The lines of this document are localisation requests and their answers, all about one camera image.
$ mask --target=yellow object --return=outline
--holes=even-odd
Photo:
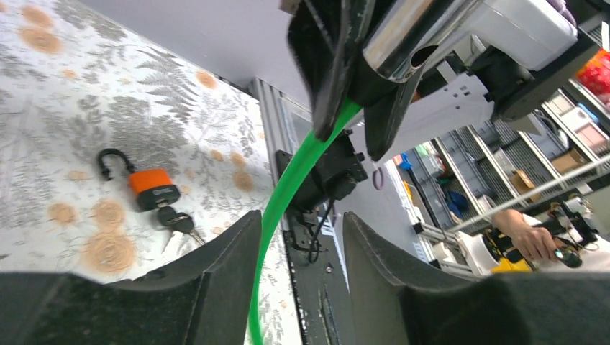
[[[512,263],[506,258],[500,259],[500,264],[497,267],[491,269],[492,273],[500,272],[531,272],[532,268],[527,264],[525,260],[521,260],[517,263]]]
[[[404,189],[406,189],[406,194],[409,196],[409,201],[413,203],[413,196],[411,195],[411,188],[409,188],[409,184],[404,181],[402,181],[402,184],[404,185]]]

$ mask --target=orange padlock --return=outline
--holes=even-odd
[[[134,165],[129,158],[118,149],[103,149],[97,155],[97,162],[101,169],[101,174],[106,180],[111,180],[110,169],[104,164],[104,156],[116,155],[125,162],[125,167],[129,172],[129,186],[131,187],[137,205],[143,211],[150,211],[156,208],[175,203],[180,198],[180,191],[172,183],[169,174],[163,169],[150,169],[135,171]]]

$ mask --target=tablecloth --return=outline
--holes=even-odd
[[[138,211],[123,163],[100,176],[107,147],[167,171],[208,242],[273,191],[255,99],[76,1],[0,1],[1,271],[113,282],[196,248],[162,255],[170,232]],[[260,310],[267,344],[300,342],[278,231]]]

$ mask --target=person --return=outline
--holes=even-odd
[[[493,215],[492,224],[502,234],[510,237],[523,258],[532,262],[538,270],[548,272],[574,270],[557,260],[554,251],[563,243],[559,239],[553,239],[547,229],[534,227],[541,224],[536,218],[515,210],[505,210]],[[571,229],[569,234],[561,237],[571,241],[581,240],[575,229]],[[597,241],[580,250],[583,264],[576,270],[610,272],[610,242],[599,235],[597,237]]]

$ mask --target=padlock body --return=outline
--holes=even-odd
[[[163,169],[134,172],[129,176],[129,186],[142,211],[154,210],[161,203],[175,203],[180,198],[178,187]]]

